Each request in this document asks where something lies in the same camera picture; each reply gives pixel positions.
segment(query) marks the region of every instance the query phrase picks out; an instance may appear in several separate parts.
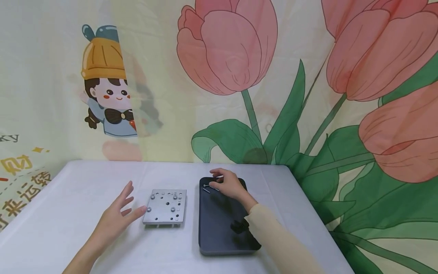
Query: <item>beige sleeve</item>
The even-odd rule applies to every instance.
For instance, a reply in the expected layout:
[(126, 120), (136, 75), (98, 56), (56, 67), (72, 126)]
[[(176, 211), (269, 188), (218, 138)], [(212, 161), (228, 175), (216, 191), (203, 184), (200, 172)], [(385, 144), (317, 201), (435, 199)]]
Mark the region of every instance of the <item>beige sleeve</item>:
[(249, 231), (263, 246), (282, 274), (323, 274), (306, 247), (288, 232), (267, 207), (257, 204), (245, 217)]

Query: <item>black tray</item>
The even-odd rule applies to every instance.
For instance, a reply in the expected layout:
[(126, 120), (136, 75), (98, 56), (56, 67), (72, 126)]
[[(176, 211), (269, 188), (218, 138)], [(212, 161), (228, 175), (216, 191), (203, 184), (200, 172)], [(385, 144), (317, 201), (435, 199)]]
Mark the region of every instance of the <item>black tray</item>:
[[(198, 243), (202, 255), (241, 255), (251, 254), (261, 248), (261, 245), (246, 230), (241, 234), (231, 229), (231, 224), (236, 220), (241, 222), (247, 212), (235, 199), (207, 187), (210, 192), (203, 190), (203, 185), (208, 185), (214, 178), (204, 177), (199, 181), (199, 231)], [(245, 189), (245, 181), (239, 178)]]

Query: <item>cartoon girl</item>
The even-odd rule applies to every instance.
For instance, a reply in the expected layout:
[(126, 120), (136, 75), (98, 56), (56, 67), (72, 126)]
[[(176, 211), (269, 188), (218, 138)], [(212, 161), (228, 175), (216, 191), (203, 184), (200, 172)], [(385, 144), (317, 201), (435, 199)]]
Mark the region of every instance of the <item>cartoon girl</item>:
[(84, 25), (82, 33), (90, 41), (82, 62), (89, 107), (85, 122), (93, 129), (102, 123), (109, 136), (137, 136), (116, 27), (103, 26), (95, 36), (90, 26)]

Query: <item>yellow hat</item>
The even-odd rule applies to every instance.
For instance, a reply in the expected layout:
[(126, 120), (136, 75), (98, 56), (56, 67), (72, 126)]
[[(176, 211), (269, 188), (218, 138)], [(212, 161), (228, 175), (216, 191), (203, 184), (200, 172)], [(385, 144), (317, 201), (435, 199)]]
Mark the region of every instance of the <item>yellow hat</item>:
[(82, 77), (84, 80), (92, 78), (126, 80), (120, 44), (105, 38), (91, 40), (84, 51)]

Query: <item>blue dress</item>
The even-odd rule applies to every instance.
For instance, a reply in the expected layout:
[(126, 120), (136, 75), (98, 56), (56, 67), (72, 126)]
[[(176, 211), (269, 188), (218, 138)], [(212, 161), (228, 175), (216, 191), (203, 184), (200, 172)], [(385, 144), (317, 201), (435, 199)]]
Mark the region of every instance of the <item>blue dress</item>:
[(137, 131), (129, 124), (128, 120), (122, 119), (118, 124), (111, 124), (105, 118), (105, 109), (96, 100), (90, 98), (88, 99), (88, 107), (93, 112), (93, 114), (99, 119), (103, 124), (103, 132), (106, 135), (113, 137), (135, 137), (137, 136)]

